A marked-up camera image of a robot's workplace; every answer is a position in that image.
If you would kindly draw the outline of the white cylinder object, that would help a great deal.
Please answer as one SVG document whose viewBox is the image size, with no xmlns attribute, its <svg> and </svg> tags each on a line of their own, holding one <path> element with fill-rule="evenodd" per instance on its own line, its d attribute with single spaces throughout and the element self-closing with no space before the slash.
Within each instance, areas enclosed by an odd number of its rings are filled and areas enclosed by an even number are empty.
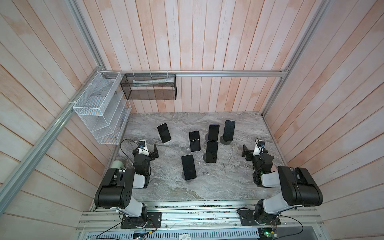
<svg viewBox="0 0 384 240">
<path fill-rule="evenodd" d="M 122 161 L 115 160 L 111 163 L 110 169 L 125 170 L 125 164 Z"/>
</svg>

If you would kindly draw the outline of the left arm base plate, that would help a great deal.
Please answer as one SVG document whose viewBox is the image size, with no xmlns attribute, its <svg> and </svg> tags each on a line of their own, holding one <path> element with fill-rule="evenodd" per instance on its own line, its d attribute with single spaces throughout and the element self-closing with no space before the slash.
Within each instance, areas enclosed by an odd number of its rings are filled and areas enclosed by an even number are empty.
<svg viewBox="0 0 384 240">
<path fill-rule="evenodd" d="M 161 227 L 162 213 L 161 212 L 149 212 L 142 213 L 140 217 L 125 217 L 123 216 L 123 222 L 121 223 L 121 229 L 143 229 Z"/>
</svg>

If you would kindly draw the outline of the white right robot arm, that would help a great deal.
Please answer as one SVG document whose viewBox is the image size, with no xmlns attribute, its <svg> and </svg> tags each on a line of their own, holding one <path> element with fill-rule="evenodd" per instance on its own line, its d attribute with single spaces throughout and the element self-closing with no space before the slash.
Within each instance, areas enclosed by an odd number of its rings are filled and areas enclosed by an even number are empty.
<svg viewBox="0 0 384 240">
<path fill-rule="evenodd" d="M 269 223 L 284 211 L 323 203 L 323 194 L 306 168 L 278 166 L 273 172 L 274 157 L 264 144 L 257 143 L 254 150 L 243 145 L 242 157 L 252 162 L 253 180 L 257 186 L 281 189 L 275 196 L 258 201 L 254 211 L 256 222 Z"/>
</svg>

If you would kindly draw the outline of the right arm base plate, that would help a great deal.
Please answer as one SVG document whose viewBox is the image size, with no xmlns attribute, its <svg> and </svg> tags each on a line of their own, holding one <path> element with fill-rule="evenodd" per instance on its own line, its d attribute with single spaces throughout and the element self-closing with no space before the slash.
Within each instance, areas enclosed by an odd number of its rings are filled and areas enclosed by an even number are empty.
<svg viewBox="0 0 384 240">
<path fill-rule="evenodd" d="M 279 226 L 281 220 L 278 215 L 265 213 L 263 210 L 250 210 L 248 208 L 237 209 L 242 226 Z"/>
</svg>

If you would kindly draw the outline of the phone on white stand far-left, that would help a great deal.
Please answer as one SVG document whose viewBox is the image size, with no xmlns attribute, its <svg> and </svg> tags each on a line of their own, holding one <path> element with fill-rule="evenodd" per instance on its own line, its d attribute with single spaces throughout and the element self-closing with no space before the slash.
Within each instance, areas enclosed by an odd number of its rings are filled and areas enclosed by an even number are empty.
<svg viewBox="0 0 384 240">
<path fill-rule="evenodd" d="M 172 140 L 168 125 L 166 123 L 157 126 L 162 143 L 167 143 Z"/>
</svg>

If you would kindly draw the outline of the dark phone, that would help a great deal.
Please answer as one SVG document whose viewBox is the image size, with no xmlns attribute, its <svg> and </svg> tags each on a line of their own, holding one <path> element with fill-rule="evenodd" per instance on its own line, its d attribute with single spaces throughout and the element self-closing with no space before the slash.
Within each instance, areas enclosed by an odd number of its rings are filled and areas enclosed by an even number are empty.
<svg viewBox="0 0 384 240">
<path fill-rule="evenodd" d="M 233 141 L 235 126 L 236 126 L 235 121 L 226 120 L 224 133 L 223 133 L 223 140 L 224 141 L 227 141 L 227 142 Z"/>
<path fill-rule="evenodd" d="M 193 155 L 182 156 L 182 165 L 184 171 L 184 177 L 186 181 L 193 180 L 197 177 L 196 167 Z"/>
</svg>

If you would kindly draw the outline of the grey round tall stand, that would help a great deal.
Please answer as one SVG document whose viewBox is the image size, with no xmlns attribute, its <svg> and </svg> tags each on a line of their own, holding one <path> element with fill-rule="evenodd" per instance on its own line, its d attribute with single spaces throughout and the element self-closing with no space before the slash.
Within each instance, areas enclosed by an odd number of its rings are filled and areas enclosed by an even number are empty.
<svg viewBox="0 0 384 240">
<path fill-rule="evenodd" d="M 222 145 L 230 145 L 232 143 L 232 141 L 226 141 L 226 140 L 224 140 L 224 136 L 220 136 L 220 143 Z"/>
</svg>

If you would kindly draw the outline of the purple phone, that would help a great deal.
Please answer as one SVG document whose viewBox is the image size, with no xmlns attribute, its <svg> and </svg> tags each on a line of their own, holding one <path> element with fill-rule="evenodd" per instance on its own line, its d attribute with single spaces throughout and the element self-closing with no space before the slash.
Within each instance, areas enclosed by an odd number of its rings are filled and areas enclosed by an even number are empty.
<svg viewBox="0 0 384 240">
<path fill-rule="evenodd" d="M 189 140 L 191 152 L 198 152 L 201 150 L 199 131 L 189 132 Z"/>
</svg>

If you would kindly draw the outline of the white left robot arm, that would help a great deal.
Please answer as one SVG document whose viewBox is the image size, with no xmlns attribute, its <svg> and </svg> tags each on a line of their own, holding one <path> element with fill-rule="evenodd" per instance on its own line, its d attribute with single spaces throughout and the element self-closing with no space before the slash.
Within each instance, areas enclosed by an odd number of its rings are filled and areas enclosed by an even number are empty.
<svg viewBox="0 0 384 240">
<path fill-rule="evenodd" d="M 95 205 L 105 209 L 116 208 L 126 218 L 147 221 L 146 205 L 132 197 L 133 189 L 145 189 L 149 185 L 151 161 L 159 157 L 157 146 L 148 150 L 146 140 L 140 140 L 133 150 L 132 168 L 126 168 L 122 161 L 115 160 L 107 170 L 95 195 Z"/>
</svg>

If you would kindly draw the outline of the dark phone on tall stand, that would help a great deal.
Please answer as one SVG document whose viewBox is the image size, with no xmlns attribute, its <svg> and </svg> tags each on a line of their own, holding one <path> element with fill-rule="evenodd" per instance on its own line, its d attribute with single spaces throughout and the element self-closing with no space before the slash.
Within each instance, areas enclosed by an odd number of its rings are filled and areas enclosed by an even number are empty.
<svg viewBox="0 0 384 240">
<path fill-rule="evenodd" d="M 223 140 L 224 141 L 227 141 L 227 142 L 233 141 L 235 126 L 236 126 L 235 121 L 226 120 L 224 133 L 223 133 Z"/>
</svg>

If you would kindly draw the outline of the dark phone front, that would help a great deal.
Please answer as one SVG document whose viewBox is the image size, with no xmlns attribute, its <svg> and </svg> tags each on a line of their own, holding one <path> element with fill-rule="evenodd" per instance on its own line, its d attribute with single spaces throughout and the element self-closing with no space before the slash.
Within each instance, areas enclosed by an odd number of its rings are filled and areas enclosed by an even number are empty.
<svg viewBox="0 0 384 240">
<path fill-rule="evenodd" d="M 184 171 L 184 177 L 186 181 L 193 180 L 197 177 L 196 167 L 193 155 L 182 156 L 182 165 Z"/>
</svg>

